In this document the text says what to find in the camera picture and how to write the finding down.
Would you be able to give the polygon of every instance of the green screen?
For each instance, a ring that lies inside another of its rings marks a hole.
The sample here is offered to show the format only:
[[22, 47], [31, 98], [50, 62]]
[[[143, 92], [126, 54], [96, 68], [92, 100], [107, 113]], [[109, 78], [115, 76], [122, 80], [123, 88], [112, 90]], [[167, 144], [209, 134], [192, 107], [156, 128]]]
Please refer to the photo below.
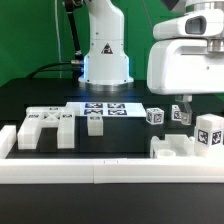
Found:
[[[141, 0], [113, 0], [125, 15], [125, 52], [130, 57], [130, 75], [145, 80], [150, 48], [155, 40]], [[74, 58], [67, 14], [58, 4], [62, 61]], [[157, 0], [145, 0], [153, 25], [174, 17]], [[0, 1], [0, 85], [25, 77], [35, 69], [59, 61], [55, 26], [55, 1]], [[74, 12], [84, 54], [89, 50], [89, 17], [86, 6]], [[59, 72], [40, 73], [37, 77], [59, 77]], [[62, 77], [71, 77], [64, 72]]]

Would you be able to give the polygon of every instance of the warning label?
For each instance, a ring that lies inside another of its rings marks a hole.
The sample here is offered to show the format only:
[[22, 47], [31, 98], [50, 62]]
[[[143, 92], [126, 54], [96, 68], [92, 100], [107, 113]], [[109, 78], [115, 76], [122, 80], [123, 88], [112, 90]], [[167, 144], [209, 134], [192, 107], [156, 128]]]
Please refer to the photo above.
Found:
[[113, 54], [110, 45], [107, 43], [104, 49], [101, 52], [102, 54]]

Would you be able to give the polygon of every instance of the white cube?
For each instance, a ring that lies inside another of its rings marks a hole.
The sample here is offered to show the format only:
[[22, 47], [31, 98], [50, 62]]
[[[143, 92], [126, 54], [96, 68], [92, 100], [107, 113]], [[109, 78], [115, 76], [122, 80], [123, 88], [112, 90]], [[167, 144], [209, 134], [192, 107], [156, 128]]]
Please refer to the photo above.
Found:
[[224, 118], [206, 114], [198, 116], [195, 127], [195, 153], [207, 156], [223, 149]]
[[103, 118], [100, 114], [88, 114], [87, 128], [89, 136], [103, 136]]
[[181, 111], [178, 105], [172, 105], [171, 120], [181, 121]]
[[146, 121], [152, 125], [164, 123], [164, 111], [160, 108], [146, 109]]

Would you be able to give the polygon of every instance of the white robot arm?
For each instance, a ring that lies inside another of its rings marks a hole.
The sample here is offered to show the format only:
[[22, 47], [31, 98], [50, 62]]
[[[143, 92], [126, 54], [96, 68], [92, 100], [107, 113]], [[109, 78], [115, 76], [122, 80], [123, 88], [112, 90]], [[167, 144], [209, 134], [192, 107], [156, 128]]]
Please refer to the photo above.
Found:
[[224, 1], [171, 2], [163, 0], [186, 13], [154, 27], [161, 41], [150, 52], [147, 84], [153, 93], [181, 95], [182, 123], [190, 124], [192, 94], [224, 92]]
[[[84, 72], [79, 77], [80, 87], [116, 91], [132, 86], [129, 58], [124, 53], [124, 15], [121, 10], [111, 0], [64, 1], [67, 3], [68, 15], [84, 3], [89, 11], [90, 50], [84, 57]], [[73, 39], [76, 39], [76, 28], [73, 30]]]

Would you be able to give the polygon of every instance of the black table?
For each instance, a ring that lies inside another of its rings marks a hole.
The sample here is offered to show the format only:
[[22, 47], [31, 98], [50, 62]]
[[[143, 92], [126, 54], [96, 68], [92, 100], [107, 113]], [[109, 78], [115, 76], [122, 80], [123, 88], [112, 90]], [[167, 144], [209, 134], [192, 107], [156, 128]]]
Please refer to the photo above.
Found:
[[[151, 94], [144, 81], [136, 81], [130, 90], [102, 93], [81, 90], [70, 79], [14, 79], [0, 88], [0, 102], [0, 128], [13, 124], [17, 131], [30, 106], [136, 102], [165, 111], [165, 123], [159, 126], [146, 123], [144, 118], [106, 118], [103, 142], [88, 138], [86, 118], [76, 118], [76, 150], [45, 151], [43, 135], [38, 150], [18, 152], [15, 145], [10, 159], [149, 158], [152, 136], [162, 139], [165, 134], [193, 135], [194, 125], [170, 121], [174, 96]], [[224, 104], [213, 95], [193, 96], [191, 105], [197, 115], [223, 115]], [[54, 130], [44, 131], [54, 135]], [[110, 136], [115, 136], [118, 147], [111, 144], [114, 139]], [[223, 187], [203, 183], [0, 185], [0, 223], [222, 223]]]

